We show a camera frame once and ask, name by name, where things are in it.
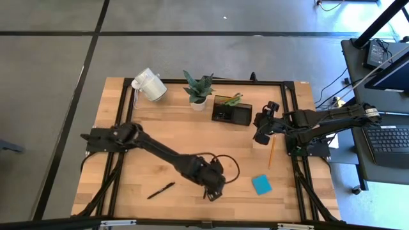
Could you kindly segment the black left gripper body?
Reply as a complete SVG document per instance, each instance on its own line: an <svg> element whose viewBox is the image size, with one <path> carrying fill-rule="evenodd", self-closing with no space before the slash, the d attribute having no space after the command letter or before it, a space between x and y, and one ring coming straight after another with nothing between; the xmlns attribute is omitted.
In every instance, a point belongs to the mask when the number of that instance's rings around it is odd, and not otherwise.
<svg viewBox="0 0 409 230"><path fill-rule="evenodd" d="M221 162L214 158L210 162L202 162L199 166L197 181L211 192L221 192L226 178Z"/></svg>

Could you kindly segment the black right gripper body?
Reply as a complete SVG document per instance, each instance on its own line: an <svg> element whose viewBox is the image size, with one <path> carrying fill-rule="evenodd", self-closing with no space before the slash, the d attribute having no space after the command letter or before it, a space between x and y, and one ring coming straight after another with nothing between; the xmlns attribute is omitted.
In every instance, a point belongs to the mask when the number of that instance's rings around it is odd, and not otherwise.
<svg viewBox="0 0 409 230"><path fill-rule="evenodd" d="M274 118L274 114L278 110L279 104L273 101L269 101L265 106L263 106L262 111L256 114L253 122L257 128L256 135L283 133L283 124L280 123L280 119Z"/></svg>

